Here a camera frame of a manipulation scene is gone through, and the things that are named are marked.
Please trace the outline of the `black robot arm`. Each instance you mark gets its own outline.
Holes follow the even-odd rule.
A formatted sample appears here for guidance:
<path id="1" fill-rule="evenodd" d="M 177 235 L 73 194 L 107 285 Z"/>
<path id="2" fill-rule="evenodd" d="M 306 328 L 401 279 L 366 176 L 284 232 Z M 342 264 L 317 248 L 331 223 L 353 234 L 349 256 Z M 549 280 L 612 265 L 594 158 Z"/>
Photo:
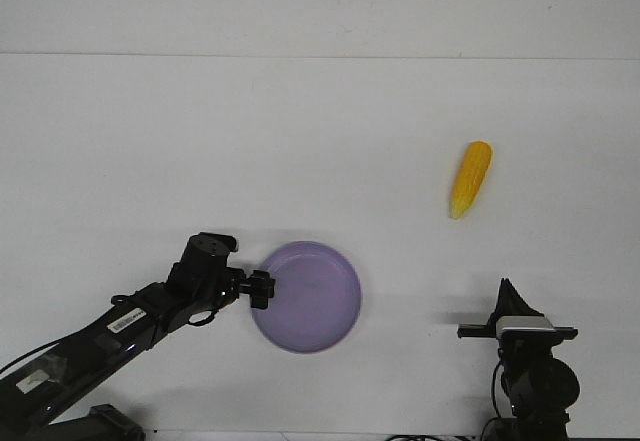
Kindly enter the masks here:
<path id="1" fill-rule="evenodd" d="M 495 416 L 481 440 L 566 440 L 567 409 L 580 395 L 580 384 L 553 348 L 578 336 L 575 327 L 555 326 L 530 307 L 511 281 L 500 280 L 496 305 L 483 324 L 460 324 L 460 339 L 493 339 L 498 363 L 491 381 Z"/>
<path id="2" fill-rule="evenodd" d="M 246 274 L 228 266 L 228 256 L 237 249 L 229 235 L 191 236 L 166 281 L 113 297 L 111 308 L 88 326 L 2 369 L 2 439 L 145 439 L 144 429 L 110 404 L 94 406 L 74 420 L 58 418 L 136 356 L 194 325 L 195 316 L 204 326 L 242 294 L 252 307 L 267 308 L 274 279 L 266 271 Z"/>

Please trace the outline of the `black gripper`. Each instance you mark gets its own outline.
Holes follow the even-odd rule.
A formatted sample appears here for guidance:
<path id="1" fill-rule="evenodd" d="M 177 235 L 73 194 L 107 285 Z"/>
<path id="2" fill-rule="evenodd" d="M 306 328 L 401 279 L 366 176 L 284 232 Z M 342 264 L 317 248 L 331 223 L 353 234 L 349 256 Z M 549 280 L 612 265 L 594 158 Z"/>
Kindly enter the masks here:
<path id="1" fill-rule="evenodd" d="M 252 309 L 266 310 L 273 298 L 274 286 L 275 280 L 267 271 L 254 270 L 248 278 L 242 269 L 227 267 L 220 277 L 219 305 L 230 305 L 241 295 L 246 295 Z"/>
<path id="2" fill-rule="evenodd" d="M 553 325 L 542 312 L 525 302 L 508 278 L 502 278 L 488 322 L 484 325 L 460 324 L 457 336 L 460 339 L 494 339 L 500 358 L 515 361 L 551 356 L 554 347 L 574 340 L 578 329 Z"/>

